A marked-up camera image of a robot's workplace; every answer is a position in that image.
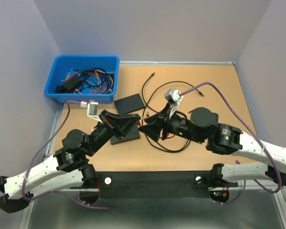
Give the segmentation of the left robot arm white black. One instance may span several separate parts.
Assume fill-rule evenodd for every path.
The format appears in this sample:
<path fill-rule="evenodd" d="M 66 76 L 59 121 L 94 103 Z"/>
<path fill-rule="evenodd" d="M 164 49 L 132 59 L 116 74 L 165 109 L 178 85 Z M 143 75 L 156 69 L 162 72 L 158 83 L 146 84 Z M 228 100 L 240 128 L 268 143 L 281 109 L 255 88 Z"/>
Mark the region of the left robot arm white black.
<path fill-rule="evenodd" d="M 0 209 L 21 211 L 30 202 L 67 188 L 91 188 L 100 184 L 88 157 L 93 156 L 113 136 L 125 137 L 140 121 L 138 114 L 112 114 L 106 110 L 90 134 L 71 130 L 62 140 L 63 147 L 40 164 L 13 176 L 0 176 Z"/>

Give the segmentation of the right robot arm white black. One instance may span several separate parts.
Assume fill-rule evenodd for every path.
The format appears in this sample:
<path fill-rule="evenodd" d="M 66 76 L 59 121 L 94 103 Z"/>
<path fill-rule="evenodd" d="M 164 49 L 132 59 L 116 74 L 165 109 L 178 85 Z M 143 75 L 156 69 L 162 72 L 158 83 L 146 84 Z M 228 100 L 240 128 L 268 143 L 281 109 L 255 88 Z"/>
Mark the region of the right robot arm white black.
<path fill-rule="evenodd" d="M 249 164 L 215 164 L 210 182 L 215 186 L 238 180 L 270 180 L 286 186 L 286 148 L 258 141 L 237 127 L 218 122 L 218 114 L 198 107 L 186 119 L 178 114 L 169 115 L 165 108 L 148 117 L 139 127 L 151 140 L 165 140 L 169 134 L 199 144 L 219 155 L 242 156 L 252 159 Z"/>

